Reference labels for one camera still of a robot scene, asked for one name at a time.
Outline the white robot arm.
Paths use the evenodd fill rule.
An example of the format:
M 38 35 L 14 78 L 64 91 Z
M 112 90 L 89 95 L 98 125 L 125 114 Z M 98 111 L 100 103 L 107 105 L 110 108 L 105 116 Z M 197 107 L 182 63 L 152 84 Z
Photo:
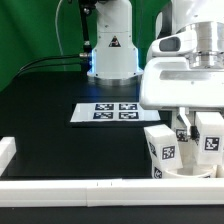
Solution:
M 196 112 L 224 112 L 224 0 L 170 0 L 156 18 L 144 69 L 132 42 L 130 1 L 97 0 L 96 9 L 90 80 L 125 85 L 140 79 L 140 105 L 174 111 L 187 134 Z

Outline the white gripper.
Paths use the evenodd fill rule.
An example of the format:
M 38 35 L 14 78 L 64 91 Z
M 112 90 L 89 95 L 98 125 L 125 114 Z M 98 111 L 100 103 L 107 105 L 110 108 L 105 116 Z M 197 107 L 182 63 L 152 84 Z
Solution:
M 224 69 L 191 69 L 184 57 L 151 59 L 142 76 L 140 105 L 146 109 L 178 109 L 188 139 L 194 138 L 194 112 L 224 109 Z

